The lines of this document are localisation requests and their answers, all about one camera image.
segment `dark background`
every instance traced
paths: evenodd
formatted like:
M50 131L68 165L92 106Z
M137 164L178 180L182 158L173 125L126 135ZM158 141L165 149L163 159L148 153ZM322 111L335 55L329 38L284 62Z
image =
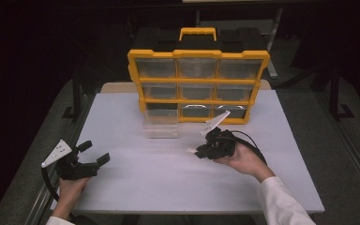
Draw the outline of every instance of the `dark background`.
M80 6L75 5L79 1L61 2L0 1L0 201L54 98L75 70L90 93L105 82L130 81L127 53L138 27L179 28L195 19L191 9L90 12L59 9ZM128 6L131 1L85 3ZM206 20L250 15L240 14L241 9L221 10L202 15ZM360 1L285 7L277 37L294 36L302 38L294 67L309 69L333 60L360 96Z

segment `white surface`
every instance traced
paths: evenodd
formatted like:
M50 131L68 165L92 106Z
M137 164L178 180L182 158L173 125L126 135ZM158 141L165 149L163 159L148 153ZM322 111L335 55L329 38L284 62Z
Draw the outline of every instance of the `white surface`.
M112 160L90 180L76 209L109 213L261 213L259 183L227 166L199 159L187 149L205 142L204 123L180 123L178 139L146 139L138 95L97 94L79 143L93 147L80 161L109 152ZM241 130L262 150L268 165L309 212L323 205L301 158L275 91L260 91Z

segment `hand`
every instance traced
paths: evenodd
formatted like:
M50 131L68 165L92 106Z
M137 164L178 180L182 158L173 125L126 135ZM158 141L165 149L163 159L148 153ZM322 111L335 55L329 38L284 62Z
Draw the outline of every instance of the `hand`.
M268 177L275 176L274 172L252 150L239 142L236 143L232 157L221 157L214 161L232 167L240 173L250 174L260 183Z
M90 178L91 177L87 177L79 180L63 180L60 178L60 198L53 210L53 217L68 220L71 210L80 198Z

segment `plastic drawer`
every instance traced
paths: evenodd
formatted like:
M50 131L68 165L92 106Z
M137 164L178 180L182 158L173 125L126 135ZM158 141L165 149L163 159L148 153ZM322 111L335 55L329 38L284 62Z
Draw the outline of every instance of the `plastic drawer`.
M255 79L260 68L260 59L221 59L220 79Z
M136 58L140 77L173 78L176 76L174 59Z
M180 108L183 117L209 117L212 105L181 104Z
M171 82L145 82L142 83L142 90L146 98L174 99L176 98L176 83Z
M179 58L179 76L185 78L213 78L218 60L215 58Z
M177 138L176 110L146 110L143 130L147 138Z
M146 110L177 110L177 103L146 103Z
M216 99L219 100L249 100L253 90L253 85L239 84L218 84L216 90Z
M179 83L180 98L213 99L214 85L210 83Z
M216 105L213 110L213 116L218 116L226 111L230 111L227 118L244 118L248 106L246 105Z

